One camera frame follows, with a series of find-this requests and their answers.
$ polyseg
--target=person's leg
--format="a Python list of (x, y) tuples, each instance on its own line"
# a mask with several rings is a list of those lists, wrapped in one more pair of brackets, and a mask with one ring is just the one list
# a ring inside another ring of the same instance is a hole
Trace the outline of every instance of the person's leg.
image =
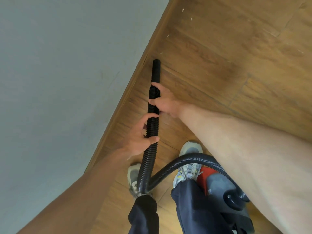
[(128, 215), (131, 224), (129, 234), (158, 234), (157, 203), (151, 197), (151, 194), (142, 195), (137, 189), (140, 166), (141, 164), (137, 164), (130, 166), (128, 169), (129, 190), (135, 199), (135, 203)]
[[(187, 153), (202, 153), (200, 144), (186, 142), (180, 156)], [(177, 216), (184, 234), (232, 234), (228, 224), (197, 185), (200, 164), (180, 167), (173, 182), (171, 197), (177, 205)]]

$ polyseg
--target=hand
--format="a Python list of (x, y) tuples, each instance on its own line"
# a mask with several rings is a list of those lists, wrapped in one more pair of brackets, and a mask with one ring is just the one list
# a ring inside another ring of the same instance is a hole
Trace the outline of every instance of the hand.
[(174, 94), (160, 83), (152, 82), (152, 86), (160, 90), (161, 97), (149, 99), (149, 103), (158, 107), (160, 111), (170, 114), (174, 118), (178, 117), (179, 107), (183, 102), (177, 100)]
[(146, 129), (145, 123), (147, 122), (147, 119), (151, 117), (159, 117), (159, 115), (156, 113), (145, 114), (121, 141), (119, 145), (120, 148), (124, 149), (130, 157), (141, 154), (151, 144), (159, 141), (158, 136), (144, 138), (143, 129)]

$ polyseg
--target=left hand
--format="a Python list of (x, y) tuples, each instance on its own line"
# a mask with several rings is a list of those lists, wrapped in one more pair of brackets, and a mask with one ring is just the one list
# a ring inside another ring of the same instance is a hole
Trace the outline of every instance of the left hand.
[(144, 138), (145, 123), (151, 117), (159, 117), (159, 115), (156, 113), (145, 114), (121, 141), (120, 148), (124, 149), (130, 157), (143, 153), (151, 144), (159, 141), (158, 136)]

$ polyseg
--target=wooden floor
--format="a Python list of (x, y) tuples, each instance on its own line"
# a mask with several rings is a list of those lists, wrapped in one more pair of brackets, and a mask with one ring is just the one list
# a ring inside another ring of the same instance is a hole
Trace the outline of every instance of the wooden floor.
[[(179, 0), (103, 156), (146, 113), (154, 58), (162, 62), (161, 83), (178, 98), (312, 142), (312, 0)], [(198, 141), (181, 121), (166, 115), (160, 117), (159, 135), (154, 172), (177, 157), (186, 141)], [(128, 233), (133, 199), (127, 166), (116, 171), (92, 234)], [(170, 197), (174, 176), (154, 193), (160, 233), (182, 233)], [(248, 209), (256, 233), (279, 233), (252, 204)]]

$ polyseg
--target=forearm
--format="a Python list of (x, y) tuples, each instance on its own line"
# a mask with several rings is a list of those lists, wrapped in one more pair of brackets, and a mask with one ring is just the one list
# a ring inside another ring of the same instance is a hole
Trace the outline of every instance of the forearm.
[(190, 104), (181, 104), (178, 117), (279, 229), (305, 233), (311, 228), (311, 144)]
[(115, 179), (116, 169), (127, 157), (123, 149), (107, 155), (18, 233), (89, 233)]

